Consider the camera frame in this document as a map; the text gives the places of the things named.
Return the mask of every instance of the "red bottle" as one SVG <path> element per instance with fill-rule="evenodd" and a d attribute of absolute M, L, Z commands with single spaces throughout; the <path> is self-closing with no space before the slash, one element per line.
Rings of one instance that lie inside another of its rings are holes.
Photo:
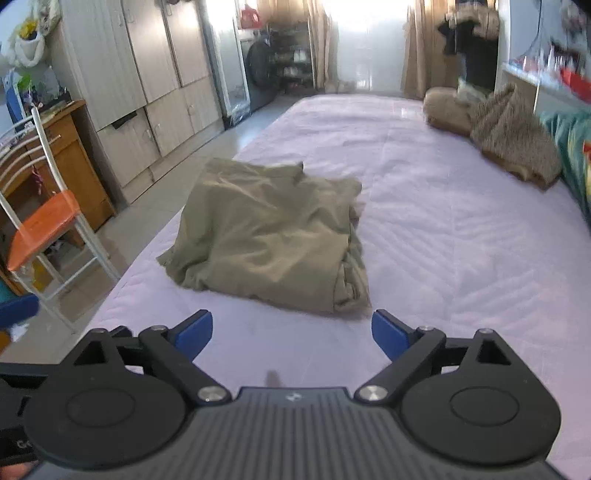
<path fill-rule="evenodd" d="M 241 12 L 240 26 L 242 28 L 262 28 L 261 16 L 254 8 L 249 7 L 248 4 L 246 4 Z"/>

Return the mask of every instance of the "cabinet door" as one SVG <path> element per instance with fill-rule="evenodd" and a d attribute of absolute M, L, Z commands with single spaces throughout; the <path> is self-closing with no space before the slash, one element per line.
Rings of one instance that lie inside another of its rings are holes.
<path fill-rule="evenodd" d="M 193 127 L 181 90 L 170 92 L 149 104 L 146 112 L 163 157 L 193 136 Z"/>
<path fill-rule="evenodd" d="M 162 1 L 181 84 L 188 85 L 210 75 L 197 3 L 183 1 L 170 5 Z"/>
<path fill-rule="evenodd" d="M 195 133 L 221 118 L 222 114 L 211 77 L 205 77 L 183 87 L 183 94 Z"/>
<path fill-rule="evenodd" d="M 143 109 L 117 130 L 104 128 L 99 138 L 122 187 L 160 158 Z"/>
<path fill-rule="evenodd" d="M 139 76 L 151 103 L 178 88 L 160 0 L 123 0 L 123 7 Z"/>
<path fill-rule="evenodd" d="M 61 0 L 67 54 L 98 131 L 146 104 L 119 0 Z"/>

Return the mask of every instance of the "hand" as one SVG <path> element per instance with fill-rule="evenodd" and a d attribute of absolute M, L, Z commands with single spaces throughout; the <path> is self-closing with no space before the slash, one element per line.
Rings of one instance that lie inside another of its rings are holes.
<path fill-rule="evenodd" d="M 19 465 L 3 466 L 0 468 L 0 480 L 21 480 L 29 473 L 32 463 L 20 463 Z"/>

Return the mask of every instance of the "washing machine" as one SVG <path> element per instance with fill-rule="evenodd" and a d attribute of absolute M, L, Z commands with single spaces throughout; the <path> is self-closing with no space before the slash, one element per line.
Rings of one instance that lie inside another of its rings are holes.
<path fill-rule="evenodd" d="M 251 112 L 271 103 L 279 92 L 279 77 L 271 36 L 265 30 L 239 30 Z"/>

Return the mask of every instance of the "tiled floor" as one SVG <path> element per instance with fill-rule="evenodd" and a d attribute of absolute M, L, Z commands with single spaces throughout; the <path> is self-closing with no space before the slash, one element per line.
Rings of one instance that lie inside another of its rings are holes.
<path fill-rule="evenodd" d="M 278 97 L 236 128 L 224 132 L 197 150 L 156 182 L 133 205 L 109 220 L 100 229 L 99 237 L 118 270 L 121 273 L 127 270 L 150 240 L 184 206 L 195 173 L 204 158 L 232 158 L 298 99 Z M 67 272 L 81 265 L 81 261 L 83 259 L 78 258 L 64 269 Z M 70 292 L 61 296 L 61 311 L 74 321 L 78 331 L 82 331 L 113 286 L 102 269 L 93 268 L 74 283 Z M 0 361 L 55 363 L 68 353 L 77 338 L 78 335 L 71 335 L 61 322 L 42 310 L 29 321 L 26 334 L 4 351 Z"/>

